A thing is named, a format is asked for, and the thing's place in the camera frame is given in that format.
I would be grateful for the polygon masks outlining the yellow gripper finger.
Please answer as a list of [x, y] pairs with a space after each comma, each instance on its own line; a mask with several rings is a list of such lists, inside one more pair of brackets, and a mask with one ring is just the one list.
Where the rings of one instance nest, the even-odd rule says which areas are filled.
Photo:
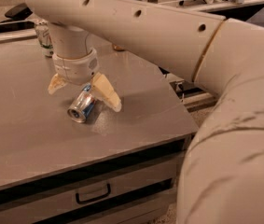
[[109, 108], [115, 112], [119, 112], [122, 108], [121, 100], [115, 92], [108, 78], [101, 73], [97, 73], [91, 80], [92, 95], [104, 102]]
[[65, 87], [66, 85], [67, 85], [67, 81], [59, 74], [55, 74], [49, 83], [48, 93], [52, 95], [57, 90]]

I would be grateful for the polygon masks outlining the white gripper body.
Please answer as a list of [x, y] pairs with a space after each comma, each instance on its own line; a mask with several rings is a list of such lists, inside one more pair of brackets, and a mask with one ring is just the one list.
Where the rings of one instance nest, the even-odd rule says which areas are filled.
[[96, 49], [92, 49], [85, 57], [74, 60], [60, 58], [57, 55], [53, 55], [52, 59], [55, 77], [75, 85], [89, 82], [100, 69]]

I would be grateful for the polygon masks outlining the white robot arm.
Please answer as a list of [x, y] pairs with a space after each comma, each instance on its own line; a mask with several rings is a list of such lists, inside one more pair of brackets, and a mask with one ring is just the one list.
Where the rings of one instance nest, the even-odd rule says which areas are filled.
[[181, 168], [177, 224], [264, 224], [264, 27], [136, 0], [24, 1], [212, 94]]

